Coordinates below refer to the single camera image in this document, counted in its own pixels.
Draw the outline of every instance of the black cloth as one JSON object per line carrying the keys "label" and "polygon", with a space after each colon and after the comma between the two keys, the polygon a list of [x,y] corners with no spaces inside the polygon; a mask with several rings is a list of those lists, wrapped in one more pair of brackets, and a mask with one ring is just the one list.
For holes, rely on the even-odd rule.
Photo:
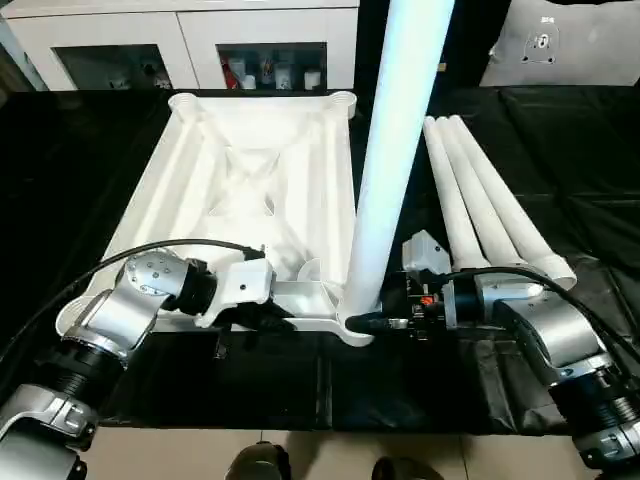
{"label": "black cloth", "polygon": [[[5,282],[3,344],[101,256],[162,134],[168,96],[22,94],[0,109],[3,251],[12,279]],[[635,341],[640,92],[458,90],[436,96],[429,111],[464,117],[552,248],[576,269],[574,293]],[[356,189],[368,124],[358,114],[350,125]],[[400,266],[402,241],[423,228],[446,245],[421,140],[390,270]],[[43,317],[0,364],[3,398],[35,350],[55,341],[54,317]],[[436,343],[377,339],[364,348],[330,334],[153,334],[103,413],[105,424],[140,427],[566,431],[511,336],[480,323]]]}

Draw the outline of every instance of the white tube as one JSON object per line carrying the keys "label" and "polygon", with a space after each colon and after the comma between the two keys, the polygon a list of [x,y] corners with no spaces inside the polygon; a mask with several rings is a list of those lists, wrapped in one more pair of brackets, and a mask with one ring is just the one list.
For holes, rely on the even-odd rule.
{"label": "white tube", "polygon": [[476,172],[458,143],[453,124],[445,117],[440,117],[436,121],[436,128],[487,259],[496,266],[526,263],[518,256]]}
{"label": "white tube", "polygon": [[438,190],[442,217],[447,228],[453,270],[488,267],[489,262],[480,250],[476,232],[473,230],[471,220],[469,220],[458,182],[456,182],[433,117],[426,118],[423,130],[429,151],[431,170],[433,170],[433,178]]}
{"label": "white tube", "polygon": [[454,0],[391,0],[338,317],[377,308]]}
{"label": "white tube", "polygon": [[520,255],[565,289],[572,288],[576,284],[575,273],[564,258],[551,250],[462,119],[454,115],[449,122]]}

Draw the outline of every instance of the tiled floor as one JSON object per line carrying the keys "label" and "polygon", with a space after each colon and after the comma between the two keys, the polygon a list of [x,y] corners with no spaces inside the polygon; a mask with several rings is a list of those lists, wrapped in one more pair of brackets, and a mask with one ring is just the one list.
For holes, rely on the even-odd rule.
{"label": "tiled floor", "polygon": [[247,430],[99,430],[89,480],[222,480],[260,439],[289,451],[294,480],[368,480],[383,455],[428,463],[445,480],[591,480],[565,437],[364,435]]}

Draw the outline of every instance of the white tray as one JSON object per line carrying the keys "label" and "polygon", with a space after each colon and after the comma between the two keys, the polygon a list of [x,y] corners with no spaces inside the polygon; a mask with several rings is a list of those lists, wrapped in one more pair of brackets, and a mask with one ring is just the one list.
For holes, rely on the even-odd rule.
{"label": "white tray", "polygon": [[[356,97],[197,98],[178,94],[147,168],[105,252],[175,238],[227,240],[266,248],[276,272],[274,301],[300,331],[328,331],[361,346],[371,337],[336,319],[355,223],[348,120]],[[176,247],[215,271],[242,260],[216,247]],[[58,317],[77,313],[111,288],[121,265],[96,274]],[[193,319],[162,311],[156,331]]]}

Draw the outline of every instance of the glass cabinet door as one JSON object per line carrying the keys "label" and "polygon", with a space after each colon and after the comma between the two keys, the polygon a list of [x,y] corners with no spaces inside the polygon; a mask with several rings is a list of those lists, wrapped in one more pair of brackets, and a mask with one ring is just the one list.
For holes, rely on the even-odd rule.
{"label": "glass cabinet door", "polygon": [[157,45],[56,47],[78,90],[172,88]]}
{"label": "glass cabinet door", "polygon": [[357,9],[180,13],[201,88],[353,87]]}
{"label": "glass cabinet door", "polygon": [[51,90],[198,88],[174,13],[12,18]]}
{"label": "glass cabinet door", "polygon": [[218,45],[217,54],[227,88],[327,89],[326,42]]}

